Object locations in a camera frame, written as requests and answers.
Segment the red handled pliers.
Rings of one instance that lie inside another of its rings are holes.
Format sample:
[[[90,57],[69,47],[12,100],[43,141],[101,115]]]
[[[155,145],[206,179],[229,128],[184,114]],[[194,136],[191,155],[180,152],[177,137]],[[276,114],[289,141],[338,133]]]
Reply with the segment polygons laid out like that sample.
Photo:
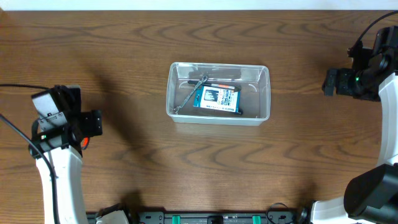
[[[89,142],[90,142],[89,138],[84,138],[83,141],[81,142],[81,149],[82,150],[87,149]]]

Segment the silver combination wrench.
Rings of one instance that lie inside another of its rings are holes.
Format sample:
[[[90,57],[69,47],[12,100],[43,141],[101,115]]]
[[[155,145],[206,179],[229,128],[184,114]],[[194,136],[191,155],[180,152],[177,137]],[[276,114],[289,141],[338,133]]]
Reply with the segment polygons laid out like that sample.
[[[183,100],[183,102],[174,108],[174,113],[178,114],[178,112],[186,105],[189,99],[193,96],[193,94],[199,89],[202,84],[204,84],[208,80],[208,77],[205,75],[198,83],[194,86],[194,89],[187,95],[187,97]]]

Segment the small black red hammer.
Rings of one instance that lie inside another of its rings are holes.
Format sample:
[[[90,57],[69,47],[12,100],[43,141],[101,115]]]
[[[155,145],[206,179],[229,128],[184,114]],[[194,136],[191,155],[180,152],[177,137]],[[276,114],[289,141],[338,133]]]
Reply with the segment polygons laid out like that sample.
[[[222,88],[222,89],[232,90],[232,91],[235,91],[235,92],[241,91],[241,87],[240,86],[222,85],[222,84],[207,83],[207,82],[202,83],[202,85],[203,86],[210,86],[210,87],[214,87],[214,88]]]

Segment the white teal screwdriver set box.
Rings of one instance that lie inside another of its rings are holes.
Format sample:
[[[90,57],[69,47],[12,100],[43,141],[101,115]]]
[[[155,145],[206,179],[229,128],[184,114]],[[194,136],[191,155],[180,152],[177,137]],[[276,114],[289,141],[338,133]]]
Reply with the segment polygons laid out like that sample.
[[[193,106],[209,110],[238,113],[239,99],[239,91],[201,86],[195,93]]]

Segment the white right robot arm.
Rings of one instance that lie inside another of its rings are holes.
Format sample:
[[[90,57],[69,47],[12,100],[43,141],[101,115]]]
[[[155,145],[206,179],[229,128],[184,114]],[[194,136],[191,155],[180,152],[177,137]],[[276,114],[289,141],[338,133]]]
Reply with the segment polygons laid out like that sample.
[[[381,149],[375,168],[353,178],[342,197],[316,201],[308,223],[397,223],[397,27],[377,32],[372,48],[358,40],[351,68],[327,71],[326,96],[344,95],[382,105]]]

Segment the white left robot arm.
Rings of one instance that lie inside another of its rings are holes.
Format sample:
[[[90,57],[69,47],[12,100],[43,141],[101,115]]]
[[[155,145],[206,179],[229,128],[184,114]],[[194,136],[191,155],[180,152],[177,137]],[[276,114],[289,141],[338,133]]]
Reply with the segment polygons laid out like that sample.
[[[81,110],[78,85],[56,85],[31,96],[38,118],[29,147],[42,181],[46,223],[88,223],[81,186],[83,151],[103,133],[100,110]]]

